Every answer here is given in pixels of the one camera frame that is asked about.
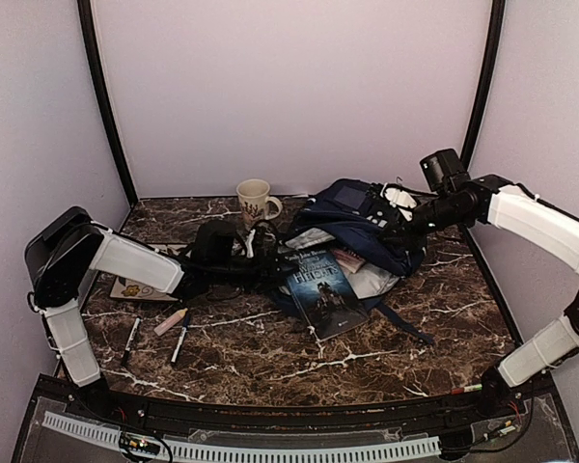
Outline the navy blue student backpack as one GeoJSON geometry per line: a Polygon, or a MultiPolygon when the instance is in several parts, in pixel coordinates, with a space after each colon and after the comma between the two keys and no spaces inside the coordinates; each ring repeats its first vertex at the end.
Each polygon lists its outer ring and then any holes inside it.
{"type": "MultiPolygon", "coordinates": [[[[424,244],[382,244],[377,226],[366,219],[371,205],[366,198],[369,185],[359,179],[340,178],[310,196],[294,214],[282,243],[292,250],[347,249],[365,259],[358,272],[346,276],[364,308],[380,311],[402,331],[433,345],[433,336],[403,320],[384,302],[385,294],[399,280],[419,269],[426,257],[427,239],[424,244]]],[[[406,189],[420,204],[422,194],[406,189]]]]}

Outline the pink Taming of Shrew book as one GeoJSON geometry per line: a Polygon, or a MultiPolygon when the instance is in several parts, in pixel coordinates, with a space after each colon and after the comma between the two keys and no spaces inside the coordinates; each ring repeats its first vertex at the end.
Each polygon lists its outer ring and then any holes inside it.
{"type": "Polygon", "coordinates": [[[365,259],[347,249],[331,248],[330,252],[334,256],[337,263],[350,273],[358,272],[366,263],[365,259]]]}

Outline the dark blue hardcover book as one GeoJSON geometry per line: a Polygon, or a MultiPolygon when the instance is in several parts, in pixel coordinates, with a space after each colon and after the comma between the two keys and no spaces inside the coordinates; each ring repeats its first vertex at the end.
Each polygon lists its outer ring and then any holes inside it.
{"type": "Polygon", "coordinates": [[[332,339],[367,321],[364,305],[332,253],[293,251],[286,259],[296,268],[287,288],[317,340],[332,339]]]}

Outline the red white pen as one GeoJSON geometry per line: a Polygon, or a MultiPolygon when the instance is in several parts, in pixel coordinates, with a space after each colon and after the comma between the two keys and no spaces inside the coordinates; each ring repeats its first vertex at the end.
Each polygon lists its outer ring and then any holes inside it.
{"type": "Polygon", "coordinates": [[[472,393],[472,392],[478,392],[481,391],[483,388],[482,384],[473,384],[473,385],[469,385],[469,386],[463,386],[463,387],[458,387],[458,388],[453,388],[451,390],[451,394],[452,395],[460,395],[460,394],[467,394],[467,393],[472,393]]]}

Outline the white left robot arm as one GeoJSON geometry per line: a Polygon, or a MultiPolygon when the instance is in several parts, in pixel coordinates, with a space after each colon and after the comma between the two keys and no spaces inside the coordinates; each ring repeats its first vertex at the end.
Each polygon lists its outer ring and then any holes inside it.
{"type": "Polygon", "coordinates": [[[234,223],[211,220],[176,252],[162,251],[114,231],[73,206],[25,246],[32,289],[29,308],[41,315],[49,345],[80,391],[78,402],[97,421],[117,412],[117,400],[99,383],[103,374],[81,313],[80,289],[92,274],[122,278],[187,302],[212,286],[264,293],[282,286],[297,269],[277,243],[275,229],[260,221],[245,236],[234,223]]]}

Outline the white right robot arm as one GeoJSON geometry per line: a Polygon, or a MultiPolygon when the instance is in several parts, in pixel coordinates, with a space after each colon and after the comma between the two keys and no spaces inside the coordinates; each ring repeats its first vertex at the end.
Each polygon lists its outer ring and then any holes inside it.
{"type": "MultiPolygon", "coordinates": [[[[482,224],[534,245],[579,277],[579,218],[550,204],[524,184],[495,174],[472,177],[452,149],[439,150],[420,162],[427,199],[397,183],[373,183],[368,193],[401,213],[387,225],[381,241],[415,246],[430,233],[449,226],[482,224]]],[[[482,389],[473,409],[484,419],[496,417],[510,403],[510,393],[540,373],[579,354],[579,286],[561,315],[482,374],[482,389]]]]}

